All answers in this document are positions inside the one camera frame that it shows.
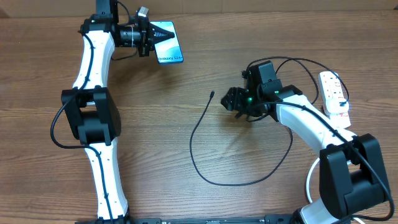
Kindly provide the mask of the Samsung Galaxy S24 smartphone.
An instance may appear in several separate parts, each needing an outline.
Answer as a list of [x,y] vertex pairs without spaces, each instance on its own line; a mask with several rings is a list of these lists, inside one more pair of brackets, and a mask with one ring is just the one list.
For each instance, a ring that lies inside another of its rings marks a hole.
[[[152,21],[152,23],[173,23],[172,21]],[[157,60],[160,64],[182,63],[183,53],[178,41],[177,32],[173,39],[165,40],[154,45]]]

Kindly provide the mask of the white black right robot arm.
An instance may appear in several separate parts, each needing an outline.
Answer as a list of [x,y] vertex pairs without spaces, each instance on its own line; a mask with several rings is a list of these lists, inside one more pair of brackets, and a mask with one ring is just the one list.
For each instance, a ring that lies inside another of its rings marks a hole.
[[260,117],[269,115],[296,132],[318,155],[320,198],[297,209],[290,223],[350,223],[359,212],[394,202],[378,140],[338,127],[309,102],[296,86],[283,86],[269,60],[251,62],[242,72],[244,88],[231,87],[221,104],[228,111]]

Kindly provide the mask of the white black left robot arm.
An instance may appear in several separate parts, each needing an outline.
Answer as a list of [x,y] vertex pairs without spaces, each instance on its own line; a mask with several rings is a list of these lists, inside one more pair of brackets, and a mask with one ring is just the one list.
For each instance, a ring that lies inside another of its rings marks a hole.
[[95,223],[133,223],[118,166],[121,117],[108,90],[109,66],[118,47],[132,47],[135,55],[154,51],[160,64],[182,63],[183,55],[172,21],[150,21],[140,7],[126,23],[119,23],[119,1],[97,1],[96,12],[80,26],[83,55],[78,76],[63,90],[62,113],[67,116],[77,148],[89,158],[98,200]]

